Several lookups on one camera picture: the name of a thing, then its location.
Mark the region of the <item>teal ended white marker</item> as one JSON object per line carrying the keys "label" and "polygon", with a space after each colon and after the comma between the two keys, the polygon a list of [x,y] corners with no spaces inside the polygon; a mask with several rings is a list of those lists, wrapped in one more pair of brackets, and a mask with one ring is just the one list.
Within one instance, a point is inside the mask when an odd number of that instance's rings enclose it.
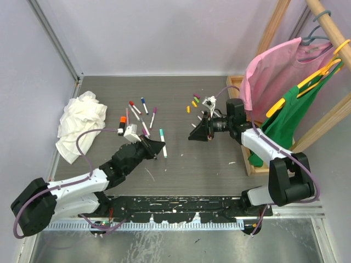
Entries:
{"label": "teal ended white marker", "polygon": [[[164,132],[163,132],[163,129],[162,128],[160,128],[160,139],[161,139],[161,141],[162,142],[164,142],[165,143],[165,136],[164,136]],[[167,156],[167,149],[166,149],[166,144],[163,146],[163,148],[162,148],[162,152],[163,152],[163,156],[164,156],[164,158],[167,158],[168,156]]]}

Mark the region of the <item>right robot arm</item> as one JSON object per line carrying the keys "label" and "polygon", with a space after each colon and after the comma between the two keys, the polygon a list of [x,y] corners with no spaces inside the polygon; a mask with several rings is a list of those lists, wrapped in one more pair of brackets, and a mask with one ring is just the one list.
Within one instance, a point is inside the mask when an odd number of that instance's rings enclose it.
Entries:
{"label": "right robot arm", "polygon": [[216,99],[206,97],[206,110],[200,123],[190,133],[192,141],[210,141],[217,132],[228,132],[238,144],[253,151],[269,168],[268,184],[242,192],[240,208],[252,216],[261,205],[308,203],[317,196],[308,158],[303,153],[293,153],[268,138],[261,129],[247,121],[244,104],[240,99],[226,101],[225,115],[215,116]]}

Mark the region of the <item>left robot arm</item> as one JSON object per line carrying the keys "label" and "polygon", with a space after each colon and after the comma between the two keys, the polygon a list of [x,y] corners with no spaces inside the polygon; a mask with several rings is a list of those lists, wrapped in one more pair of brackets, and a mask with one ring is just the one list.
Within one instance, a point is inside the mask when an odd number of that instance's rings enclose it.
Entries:
{"label": "left robot arm", "polygon": [[17,239],[33,236],[51,222],[74,215],[103,217],[110,210],[104,191],[125,181],[143,160],[155,159],[165,142],[141,135],[136,142],[122,145],[109,161],[74,178],[45,182],[32,180],[13,201],[13,234]]}

